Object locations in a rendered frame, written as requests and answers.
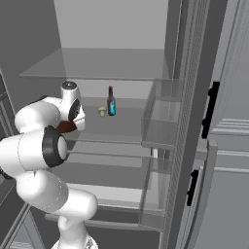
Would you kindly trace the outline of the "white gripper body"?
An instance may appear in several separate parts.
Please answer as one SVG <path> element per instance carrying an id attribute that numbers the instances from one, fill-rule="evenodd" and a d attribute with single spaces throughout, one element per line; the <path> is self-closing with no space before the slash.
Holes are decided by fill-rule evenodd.
<path id="1" fill-rule="evenodd" d="M 73 120 L 76 128 L 79 131 L 82 131 L 85 129 L 86 127 L 86 115 L 83 109 L 80 109 L 79 114 L 77 115 L 77 117 Z"/>

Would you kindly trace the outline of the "brown bowl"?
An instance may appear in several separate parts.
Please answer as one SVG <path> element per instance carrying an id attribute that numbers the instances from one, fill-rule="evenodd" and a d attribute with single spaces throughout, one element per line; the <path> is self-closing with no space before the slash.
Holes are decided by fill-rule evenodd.
<path id="1" fill-rule="evenodd" d="M 56 128 L 56 130 L 60 133 L 69 133 L 76 130 L 76 126 L 73 121 L 61 121 Z"/>

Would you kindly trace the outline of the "glass fridge shelf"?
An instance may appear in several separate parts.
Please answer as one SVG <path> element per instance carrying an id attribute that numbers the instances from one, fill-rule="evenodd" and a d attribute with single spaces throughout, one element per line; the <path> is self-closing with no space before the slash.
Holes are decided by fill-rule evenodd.
<path id="1" fill-rule="evenodd" d="M 65 133 L 67 140 L 117 142 L 139 144 L 141 142 L 141 118 L 146 99 L 118 98 L 117 114 L 101 117 L 99 107 L 105 107 L 105 98 L 84 97 L 82 103 L 86 114 L 86 128 Z"/>
<path id="2" fill-rule="evenodd" d="M 27 78 L 155 81 L 169 78 L 162 50 L 59 49 L 20 74 Z"/>
<path id="3" fill-rule="evenodd" d="M 138 155 L 71 153 L 66 166 L 66 181 L 105 187 L 141 189 L 150 152 Z"/>

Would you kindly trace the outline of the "clear fridge door bin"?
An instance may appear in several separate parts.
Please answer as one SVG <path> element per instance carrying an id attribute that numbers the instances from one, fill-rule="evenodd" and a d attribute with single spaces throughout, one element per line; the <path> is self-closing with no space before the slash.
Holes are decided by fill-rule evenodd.
<path id="1" fill-rule="evenodd" d="M 163 230 L 166 202 L 171 178 L 171 162 L 145 158 L 146 177 L 139 204 L 138 225 L 152 231 Z"/>
<path id="2" fill-rule="evenodd" d="M 182 100 L 183 82 L 154 81 L 141 118 L 141 145 L 173 150 Z"/>

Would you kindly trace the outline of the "grey fridge body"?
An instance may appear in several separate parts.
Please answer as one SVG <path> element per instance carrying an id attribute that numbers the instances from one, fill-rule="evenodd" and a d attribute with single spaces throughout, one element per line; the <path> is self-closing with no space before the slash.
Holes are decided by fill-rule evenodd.
<path id="1" fill-rule="evenodd" d="M 61 84 L 72 81 L 84 97 L 105 98 L 109 87 L 115 99 L 148 99 L 154 81 L 27 78 L 20 74 L 51 53 L 63 49 L 143 49 L 164 52 L 169 0 L 0 0 L 0 71 L 14 117 L 46 96 L 61 97 Z M 160 249 L 162 231 L 138 225 L 142 189 L 76 184 L 66 181 L 71 153 L 138 155 L 170 161 L 175 150 L 139 144 L 67 140 L 66 161 L 51 168 L 69 187 L 92 192 L 99 200 L 96 214 L 87 221 L 99 249 Z"/>

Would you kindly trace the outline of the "grey fridge door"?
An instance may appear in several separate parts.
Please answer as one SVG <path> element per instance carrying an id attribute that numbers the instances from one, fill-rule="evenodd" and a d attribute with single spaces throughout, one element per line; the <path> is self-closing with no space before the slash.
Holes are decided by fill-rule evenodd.
<path id="1" fill-rule="evenodd" d="M 228 0 L 169 0 L 164 54 L 183 83 L 160 249 L 175 249 Z"/>
<path id="2" fill-rule="evenodd" d="M 14 133 L 14 117 L 4 80 L 0 71 L 0 141 Z M 0 249 L 10 249 L 21 227 L 32 249 L 46 249 L 37 229 L 30 206 L 18 197 L 16 181 L 6 180 L 0 170 Z"/>

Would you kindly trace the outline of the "dark bottle with blue label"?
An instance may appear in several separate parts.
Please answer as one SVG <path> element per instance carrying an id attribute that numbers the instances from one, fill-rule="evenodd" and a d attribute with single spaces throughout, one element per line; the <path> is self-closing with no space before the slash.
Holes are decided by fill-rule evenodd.
<path id="1" fill-rule="evenodd" d="M 116 115 L 116 99 L 113 95 L 113 88 L 109 87 L 108 98 L 107 98 L 108 115 Z"/>

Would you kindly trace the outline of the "grey cupboard door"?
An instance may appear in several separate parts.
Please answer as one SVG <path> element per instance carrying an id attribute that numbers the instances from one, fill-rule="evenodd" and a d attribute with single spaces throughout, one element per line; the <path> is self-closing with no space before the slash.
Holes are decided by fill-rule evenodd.
<path id="1" fill-rule="evenodd" d="M 194 210 L 177 249 L 249 249 L 249 136 L 219 136 L 218 155 L 196 243 L 187 244 Z"/>
<path id="2" fill-rule="evenodd" d="M 210 132 L 249 135 L 249 0 L 229 0 L 213 79 L 220 89 Z"/>

